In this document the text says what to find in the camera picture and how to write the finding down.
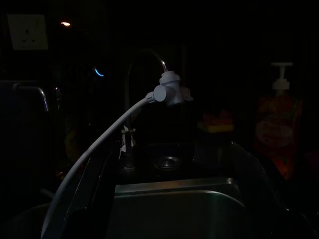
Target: stainless steel sink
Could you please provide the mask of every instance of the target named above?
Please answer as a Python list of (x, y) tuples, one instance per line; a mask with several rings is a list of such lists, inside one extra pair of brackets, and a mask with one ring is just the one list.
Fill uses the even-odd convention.
[(118, 185), (108, 239), (248, 239), (252, 230), (230, 178)]

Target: light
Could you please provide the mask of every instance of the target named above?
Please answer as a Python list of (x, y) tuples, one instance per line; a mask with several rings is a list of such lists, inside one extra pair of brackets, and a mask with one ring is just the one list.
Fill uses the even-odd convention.
[(70, 26), (71, 25), (69, 22), (66, 22), (66, 21), (61, 22), (61, 24), (64, 25), (64, 26)]
[(94, 67), (94, 70), (95, 70), (95, 72), (96, 72), (96, 74), (97, 74), (98, 76), (104, 77), (104, 75), (102, 75), (101, 73), (99, 73), (98, 70), (97, 70), (95, 67)]

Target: electrical outlet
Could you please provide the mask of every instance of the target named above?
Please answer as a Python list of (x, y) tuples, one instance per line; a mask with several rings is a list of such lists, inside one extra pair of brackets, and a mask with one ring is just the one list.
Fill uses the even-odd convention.
[(8, 14), (14, 50), (47, 50), (45, 18), (41, 14)]

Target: metal handle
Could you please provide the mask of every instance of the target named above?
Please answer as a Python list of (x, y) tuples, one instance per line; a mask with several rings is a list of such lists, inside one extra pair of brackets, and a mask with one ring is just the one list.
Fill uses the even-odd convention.
[(37, 92), (39, 92), (41, 97), (42, 97), (42, 101), (43, 101), (43, 105), (44, 105), (45, 111), (46, 112), (49, 111), (48, 102), (46, 100), (46, 96), (45, 96), (45, 93), (44, 93), (42, 88), (40, 88), (38, 86), (23, 86), (21, 83), (14, 84), (12, 88), (13, 88), (14, 91), (19, 89), (19, 90), (37, 91)]

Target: small orange light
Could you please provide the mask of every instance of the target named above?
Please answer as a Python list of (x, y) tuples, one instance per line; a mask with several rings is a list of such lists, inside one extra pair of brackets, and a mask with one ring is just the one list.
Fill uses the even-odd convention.
[(68, 23), (66, 21), (61, 22), (61, 24), (64, 25), (64, 26), (70, 26), (71, 25), (70, 23)]

